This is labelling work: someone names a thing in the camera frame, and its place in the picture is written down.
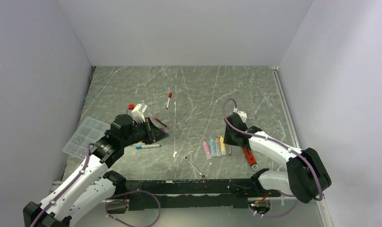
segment blue marker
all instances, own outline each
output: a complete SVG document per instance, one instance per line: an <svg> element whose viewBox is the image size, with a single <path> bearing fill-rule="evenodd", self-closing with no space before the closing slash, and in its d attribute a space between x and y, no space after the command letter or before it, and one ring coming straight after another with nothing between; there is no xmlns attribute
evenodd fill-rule
<svg viewBox="0 0 382 227"><path fill-rule="evenodd" d="M212 157L216 157L217 156L216 142L214 141L213 137L210 139L210 148L212 150Z"/></svg>
<svg viewBox="0 0 382 227"><path fill-rule="evenodd" d="M143 146L136 146L135 149L147 149L147 148L159 148L161 147L161 144L153 144L153 145L143 145Z"/></svg>

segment marker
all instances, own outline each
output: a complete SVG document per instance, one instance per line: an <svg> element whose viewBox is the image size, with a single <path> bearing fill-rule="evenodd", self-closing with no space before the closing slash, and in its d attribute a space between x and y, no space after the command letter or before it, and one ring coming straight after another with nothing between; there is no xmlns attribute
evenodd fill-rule
<svg viewBox="0 0 382 227"><path fill-rule="evenodd" d="M163 122L161 122L161 120L159 120L157 117L153 116L153 118L154 118L157 122L159 122L161 125L163 125L164 127L166 127L167 129L170 129L169 126L167 126L166 124L164 124Z"/></svg>
<svg viewBox="0 0 382 227"><path fill-rule="evenodd" d="M203 140L203 146L204 146L204 152L206 154L207 159L212 159L212 154L210 153L209 146L207 145L207 142Z"/></svg>
<svg viewBox="0 0 382 227"><path fill-rule="evenodd" d="M211 152L212 157L216 157L217 156L216 142L214 141L213 137L210 139L210 149L212 150Z"/></svg>
<svg viewBox="0 0 382 227"><path fill-rule="evenodd" d="M167 106L166 106L167 110L169 109L170 99L171 99L171 92L169 93L169 100L167 101Z"/></svg>
<svg viewBox="0 0 382 227"><path fill-rule="evenodd" d="M143 146L136 146L135 149L147 149L147 148L160 148L161 144L153 144L153 145L143 145Z"/></svg>
<svg viewBox="0 0 382 227"><path fill-rule="evenodd" d="M224 144L223 136L220 137L220 147L221 147L222 155L226 155L227 154L226 145Z"/></svg>
<svg viewBox="0 0 382 227"><path fill-rule="evenodd" d="M222 150L220 148L220 140L219 140L219 138L216 137L216 139L214 140L214 143L216 144L216 154L217 154L217 157L221 157L222 156Z"/></svg>

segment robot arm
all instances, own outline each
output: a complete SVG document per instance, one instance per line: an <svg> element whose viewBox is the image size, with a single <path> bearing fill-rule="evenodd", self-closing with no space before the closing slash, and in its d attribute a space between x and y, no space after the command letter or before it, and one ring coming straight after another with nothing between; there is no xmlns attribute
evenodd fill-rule
<svg viewBox="0 0 382 227"><path fill-rule="evenodd" d="M305 150L291 147L281 143L260 128L252 126L247 127L245 112L236 112L226 117L228 122L238 129L234 130L227 125L224 136L224 143L260 152L283 166L287 172L278 172L269 169L259 170L252 176L259 182L259 187L265 190L278 190L286 194L293 194L299 201L308 203L319 194L319 190L314 179L316 175L322 190L331 185L331 179L324 167L318 153L312 149ZM257 135L252 137L242 132ZM307 164L296 154L305 158L313 167L312 172Z"/></svg>
<svg viewBox="0 0 382 227"><path fill-rule="evenodd" d="M141 141L152 144L168 136L148 117L143 122L136 122L127 114L117 116L106 135L94 144L86 159L60 187L40 204L30 202L25 206L25 227L66 227L70 223L75 224L98 203L111 197L119 181L125 181L113 171L104 174L124 155L125 147ZM98 185L89 186L103 174L104 179Z"/></svg>

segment red wire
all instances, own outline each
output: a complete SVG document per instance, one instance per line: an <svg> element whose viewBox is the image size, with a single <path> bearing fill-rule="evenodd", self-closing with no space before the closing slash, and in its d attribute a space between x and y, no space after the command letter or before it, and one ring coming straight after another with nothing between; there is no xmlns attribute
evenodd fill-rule
<svg viewBox="0 0 382 227"><path fill-rule="evenodd" d="M269 196L269 191L266 192L265 196L261 200L257 200L255 203L263 202Z"/></svg>

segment white arm segment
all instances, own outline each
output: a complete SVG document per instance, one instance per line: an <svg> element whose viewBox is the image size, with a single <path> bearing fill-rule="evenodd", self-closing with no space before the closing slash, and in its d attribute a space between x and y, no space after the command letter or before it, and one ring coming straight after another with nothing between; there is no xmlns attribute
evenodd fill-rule
<svg viewBox="0 0 382 227"><path fill-rule="evenodd" d="M88 167L85 169L85 173L82 174L74 185L71 186L58 200L55 204L51 206L46 212L55 214L54 218L56 220L62 221L68 214L69 209L74 204L74 202L81 196L81 194L89 187L89 185L96 180L99 176L107 171L108 167L105 163L100 163L100 159L95 155L91 155L88 163ZM62 190L68 185L73 178L81 171L85 160L81 165L64 181L53 193L48 195L42 201L41 208L44 209L45 206Z"/></svg>
<svg viewBox="0 0 382 227"><path fill-rule="evenodd" d="M96 185L89 186L86 192L75 201L67 214L67 216L72 217L70 226L73 227L81 217L100 204L101 201L113 196L114 192L115 186L108 179L101 179L96 181Z"/></svg>
<svg viewBox="0 0 382 227"><path fill-rule="evenodd" d="M265 138L272 138L269 135L267 135L264 131L258 131L255 133L256 135L263 136ZM251 137L249 139L249 145L251 146L251 149L254 151L257 151L259 153L262 153L269 158L273 159L274 161L278 162L281 164L282 167L287 169L286 163L288 162L288 159L296 157L295 154L288 152L286 149L281 147L280 145L266 140L266 139L261 139L258 137ZM298 152L301 154L301 149L300 148L295 148L288 146L289 148L293 149L294 151Z"/></svg>
<svg viewBox="0 0 382 227"><path fill-rule="evenodd" d="M262 173L258 180L265 190L278 190L286 194L292 194L287 172L268 170Z"/></svg>

